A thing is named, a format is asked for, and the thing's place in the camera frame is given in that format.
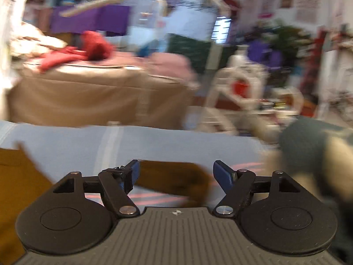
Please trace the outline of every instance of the round black disc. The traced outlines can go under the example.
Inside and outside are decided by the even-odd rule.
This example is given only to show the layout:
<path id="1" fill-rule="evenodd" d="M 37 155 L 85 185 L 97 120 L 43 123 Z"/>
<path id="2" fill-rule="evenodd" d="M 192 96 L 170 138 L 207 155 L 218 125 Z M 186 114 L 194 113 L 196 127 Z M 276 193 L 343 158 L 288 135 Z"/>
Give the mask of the round black disc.
<path id="1" fill-rule="evenodd" d="M 257 201 L 240 216 L 241 227 L 259 246 L 281 254 L 308 255 L 331 243 L 337 220 L 319 201 L 288 193 Z"/>
<path id="2" fill-rule="evenodd" d="M 58 196 L 32 204 L 17 218 L 17 234 L 26 248 L 67 255 L 87 250 L 108 235 L 112 219 L 102 205 Z"/>

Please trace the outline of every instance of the orange-brown cloth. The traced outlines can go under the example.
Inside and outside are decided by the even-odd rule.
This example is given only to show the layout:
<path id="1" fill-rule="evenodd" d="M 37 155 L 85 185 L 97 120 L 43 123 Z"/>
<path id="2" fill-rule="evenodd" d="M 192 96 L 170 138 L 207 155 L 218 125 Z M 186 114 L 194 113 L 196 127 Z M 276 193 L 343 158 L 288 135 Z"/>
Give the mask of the orange-brown cloth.
<path id="1" fill-rule="evenodd" d="M 10 265 L 24 254 L 15 231 L 19 213 L 46 192 L 51 182 L 38 170 L 21 145 L 0 148 L 0 263 Z"/>
<path id="2" fill-rule="evenodd" d="M 187 196 L 178 207 L 203 206 L 210 188 L 210 176 L 197 164 L 140 161 L 140 177 L 135 185 L 154 191 Z"/>

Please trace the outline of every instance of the metal pin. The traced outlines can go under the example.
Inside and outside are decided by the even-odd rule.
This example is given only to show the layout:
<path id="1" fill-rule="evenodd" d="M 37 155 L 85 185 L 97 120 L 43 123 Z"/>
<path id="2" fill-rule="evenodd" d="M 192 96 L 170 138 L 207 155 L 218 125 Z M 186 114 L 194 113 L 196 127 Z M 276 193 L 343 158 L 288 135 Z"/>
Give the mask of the metal pin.
<path id="1" fill-rule="evenodd" d="M 221 205 L 216 208 L 216 212 L 222 215 L 231 214 L 233 212 L 233 208 L 227 205 Z"/>
<path id="2" fill-rule="evenodd" d="M 119 209 L 119 212 L 124 215 L 131 215 L 134 214 L 136 211 L 136 207 L 130 205 L 123 206 Z"/>

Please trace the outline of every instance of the red cloth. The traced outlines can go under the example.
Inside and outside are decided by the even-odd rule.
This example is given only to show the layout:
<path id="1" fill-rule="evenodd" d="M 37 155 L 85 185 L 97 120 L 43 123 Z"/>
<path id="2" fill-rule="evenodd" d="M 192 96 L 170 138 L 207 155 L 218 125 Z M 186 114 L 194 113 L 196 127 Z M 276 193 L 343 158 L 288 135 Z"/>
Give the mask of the red cloth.
<path id="1" fill-rule="evenodd" d="M 233 84 L 233 93 L 241 96 L 242 98 L 247 98 L 248 97 L 248 88 L 249 88 L 248 83 L 246 83 L 244 81 L 237 80 Z"/>
<path id="2" fill-rule="evenodd" d="M 84 51 L 76 47 L 67 46 L 60 51 L 53 51 L 43 56 L 40 72 L 45 72 L 59 64 L 72 61 L 96 61 L 107 59 L 112 55 L 113 46 L 96 32 L 85 31 L 82 35 Z"/>
<path id="3" fill-rule="evenodd" d="M 112 55 L 113 46 L 104 40 L 101 34 L 85 31 L 81 38 L 89 61 L 104 60 Z"/>

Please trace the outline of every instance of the purple cloth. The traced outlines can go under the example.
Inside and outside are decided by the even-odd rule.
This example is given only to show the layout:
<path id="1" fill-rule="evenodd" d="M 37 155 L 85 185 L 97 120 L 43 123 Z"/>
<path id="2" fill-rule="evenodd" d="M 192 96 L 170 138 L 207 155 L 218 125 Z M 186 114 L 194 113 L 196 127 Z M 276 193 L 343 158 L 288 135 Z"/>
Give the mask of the purple cloth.
<path id="1" fill-rule="evenodd" d="M 91 9 L 73 17 L 61 17 L 60 12 L 73 6 L 60 6 L 54 8 L 51 20 L 51 33 L 82 34 L 84 31 L 96 31 L 96 20 L 99 9 Z"/>
<path id="2" fill-rule="evenodd" d="M 97 19 L 97 30 L 115 33 L 115 36 L 126 35 L 130 7 L 123 5 L 107 5 L 101 8 Z"/>
<path id="3" fill-rule="evenodd" d="M 108 5 L 91 9 L 73 17 L 61 17 L 60 12 L 73 6 L 56 7 L 51 20 L 51 32 L 82 34 L 84 31 L 108 31 L 112 36 L 124 36 L 128 28 L 130 7 Z"/>
<path id="4" fill-rule="evenodd" d="M 249 44 L 248 58 L 256 63 L 263 63 L 265 54 L 268 52 L 269 46 L 260 40 L 252 41 Z"/>
<path id="5" fill-rule="evenodd" d="M 277 70 L 282 66 L 282 60 L 282 53 L 280 51 L 272 51 L 266 66 L 272 70 Z"/>

